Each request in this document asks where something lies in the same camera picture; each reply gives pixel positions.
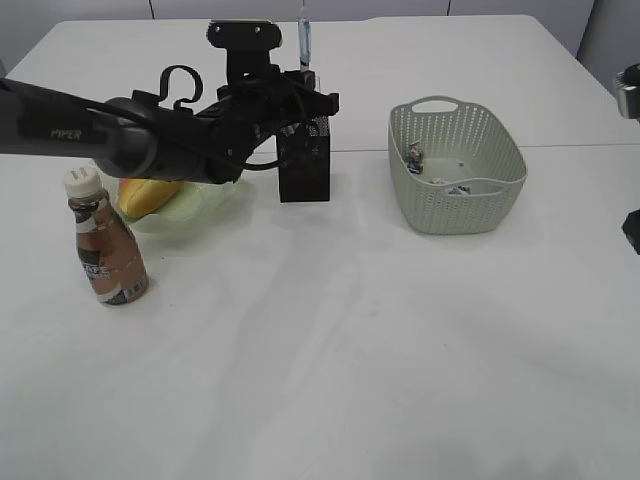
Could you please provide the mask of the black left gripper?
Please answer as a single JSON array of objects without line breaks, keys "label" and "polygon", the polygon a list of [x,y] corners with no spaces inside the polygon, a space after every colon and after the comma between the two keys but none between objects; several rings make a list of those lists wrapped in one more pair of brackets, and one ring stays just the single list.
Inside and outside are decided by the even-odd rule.
[{"label": "black left gripper", "polygon": [[340,109],[338,93],[314,90],[300,71],[245,73],[220,87],[217,94],[215,113],[221,120],[257,128],[260,133],[332,117]]}]

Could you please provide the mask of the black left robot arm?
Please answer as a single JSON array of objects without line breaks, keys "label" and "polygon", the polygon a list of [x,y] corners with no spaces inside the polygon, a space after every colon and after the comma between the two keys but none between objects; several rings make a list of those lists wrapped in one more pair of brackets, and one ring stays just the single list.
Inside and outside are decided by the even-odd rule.
[{"label": "black left robot arm", "polygon": [[97,102],[7,78],[1,81],[4,154],[87,158],[107,175],[208,184],[235,182],[254,164],[254,150],[289,126],[314,129],[339,111],[339,96],[323,94],[273,71],[218,90],[218,102],[194,113],[161,107],[161,97]]}]

